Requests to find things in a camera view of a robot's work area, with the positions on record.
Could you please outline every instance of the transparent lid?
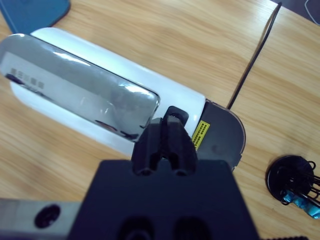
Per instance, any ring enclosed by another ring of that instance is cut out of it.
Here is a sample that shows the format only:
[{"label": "transparent lid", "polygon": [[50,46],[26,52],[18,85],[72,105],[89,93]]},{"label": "transparent lid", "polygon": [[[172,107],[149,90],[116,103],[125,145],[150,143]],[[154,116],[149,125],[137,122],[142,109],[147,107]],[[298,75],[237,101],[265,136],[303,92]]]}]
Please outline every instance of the transparent lid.
[{"label": "transparent lid", "polygon": [[35,37],[14,34],[0,44],[0,71],[11,81],[135,142],[159,96]]}]

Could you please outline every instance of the blue phone case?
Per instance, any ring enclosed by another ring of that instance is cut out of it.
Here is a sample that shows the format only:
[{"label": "blue phone case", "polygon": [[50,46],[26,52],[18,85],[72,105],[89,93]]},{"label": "blue phone case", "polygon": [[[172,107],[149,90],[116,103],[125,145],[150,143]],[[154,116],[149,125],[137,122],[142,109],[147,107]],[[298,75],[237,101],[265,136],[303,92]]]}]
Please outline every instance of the blue phone case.
[{"label": "blue phone case", "polygon": [[70,0],[0,0],[0,10],[14,34],[51,27],[70,9]]}]

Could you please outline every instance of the blue object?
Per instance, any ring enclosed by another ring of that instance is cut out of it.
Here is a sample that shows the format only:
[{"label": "blue object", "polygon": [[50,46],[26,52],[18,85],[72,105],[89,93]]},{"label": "blue object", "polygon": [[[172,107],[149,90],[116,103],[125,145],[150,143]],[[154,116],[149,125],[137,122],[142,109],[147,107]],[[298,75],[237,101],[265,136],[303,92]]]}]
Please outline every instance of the blue object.
[{"label": "blue object", "polygon": [[14,34],[51,27],[70,9],[70,0],[0,0],[0,10]]},{"label": "blue object", "polygon": [[320,208],[310,203],[307,199],[295,195],[291,191],[287,191],[283,200],[287,203],[294,203],[299,208],[303,209],[310,217],[314,219],[320,218]]}]

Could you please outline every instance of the wooden table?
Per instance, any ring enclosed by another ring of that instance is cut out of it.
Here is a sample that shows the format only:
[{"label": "wooden table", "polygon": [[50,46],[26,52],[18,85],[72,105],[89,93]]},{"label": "wooden table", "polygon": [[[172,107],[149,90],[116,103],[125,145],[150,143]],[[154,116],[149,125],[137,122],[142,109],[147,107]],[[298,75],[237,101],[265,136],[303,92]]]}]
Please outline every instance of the wooden table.
[{"label": "wooden table", "polygon": [[[276,4],[269,0],[73,0],[56,27],[226,106]],[[10,34],[0,19],[0,38]],[[278,156],[320,165],[320,28],[282,8],[232,110],[247,143],[234,175],[262,238],[319,239],[320,222],[269,194]],[[29,109],[0,78],[0,197],[81,201],[121,154]]]}]

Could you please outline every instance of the black cable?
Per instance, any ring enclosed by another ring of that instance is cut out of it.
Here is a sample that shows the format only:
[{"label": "black cable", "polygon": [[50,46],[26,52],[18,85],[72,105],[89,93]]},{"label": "black cable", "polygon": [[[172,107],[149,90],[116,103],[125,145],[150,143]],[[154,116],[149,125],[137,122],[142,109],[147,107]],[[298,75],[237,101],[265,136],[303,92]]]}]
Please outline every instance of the black cable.
[{"label": "black cable", "polygon": [[266,31],[266,33],[265,33],[265,35],[263,37],[263,40],[261,41],[260,45],[257,47],[255,53],[253,54],[249,65],[246,67],[246,69],[245,69],[245,71],[244,71],[244,73],[243,73],[243,75],[242,75],[242,77],[241,77],[241,79],[239,81],[239,84],[238,84],[237,88],[235,89],[232,98],[229,101],[227,109],[230,110],[232,108],[233,104],[235,103],[235,100],[236,100],[236,98],[237,98],[237,96],[238,96],[243,84],[245,83],[245,80],[246,80],[251,68],[255,64],[255,61],[257,60],[262,48],[264,47],[264,45],[265,45],[265,43],[266,43],[266,41],[268,39],[268,36],[269,36],[269,34],[271,32],[272,26],[274,25],[274,22],[276,20],[276,17],[278,15],[278,12],[279,12],[281,6],[282,6],[282,2],[279,2],[278,5],[276,6],[276,8],[274,9],[274,11],[273,11],[273,13],[271,15],[271,21],[269,21],[270,24],[269,24],[269,26],[267,28],[267,31]]}]

